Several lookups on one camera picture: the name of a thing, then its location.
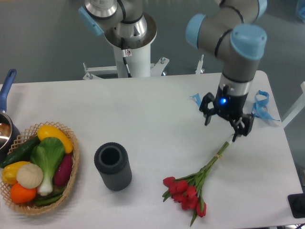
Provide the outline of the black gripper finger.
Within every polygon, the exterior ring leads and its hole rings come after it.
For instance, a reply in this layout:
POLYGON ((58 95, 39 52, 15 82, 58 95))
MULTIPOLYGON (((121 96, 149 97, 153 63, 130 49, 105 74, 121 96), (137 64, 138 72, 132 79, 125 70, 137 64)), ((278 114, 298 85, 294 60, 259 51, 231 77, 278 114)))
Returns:
POLYGON ((231 126, 234 129, 234 135, 232 138, 232 142, 235 142, 237 137, 239 136, 247 136, 251 130, 254 123, 254 115, 253 114, 242 114, 238 119, 229 119, 231 126))
POLYGON ((204 122, 205 126, 209 125, 212 116, 215 115, 214 100, 215 97, 213 96, 212 93, 207 93, 202 98, 199 110, 203 112, 203 116, 205 117, 205 122, 204 122))

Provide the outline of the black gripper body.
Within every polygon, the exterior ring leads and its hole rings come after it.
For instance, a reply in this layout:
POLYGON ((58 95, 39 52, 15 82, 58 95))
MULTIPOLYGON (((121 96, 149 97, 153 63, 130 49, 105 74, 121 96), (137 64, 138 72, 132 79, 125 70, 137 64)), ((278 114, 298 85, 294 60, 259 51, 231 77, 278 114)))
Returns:
POLYGON ((243 107, 247 96, 248 94, 239 96, 224 94, 223 90, 218 87, 213 102, 216 113, 226 120, 227 116, 230 116, 233 120, 239 119, 243 115, 243 107))

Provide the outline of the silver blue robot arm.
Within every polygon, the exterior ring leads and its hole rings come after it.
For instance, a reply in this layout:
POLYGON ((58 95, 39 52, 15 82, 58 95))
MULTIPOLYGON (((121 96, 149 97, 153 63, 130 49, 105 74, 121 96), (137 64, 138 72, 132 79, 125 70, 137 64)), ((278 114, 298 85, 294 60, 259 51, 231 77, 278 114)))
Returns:
MULTIPOLYGON (((254 115, 243 107, 267 41, 265 31, 254 24, 265 12, 265 0, 222 0, 212 17, 194 15, 185 38, 196 49, 224 63, 216 95, 206 94, 199 109, 209 124, 213 115, 227 120, 234 137, 248 135, 254 115)), ((86 0, 78 10, 85 26, 95 35, 105 35, 113 46, 120 78, 150 76, 150 48, 157 28, 143 11, 140 0, 86 0)))

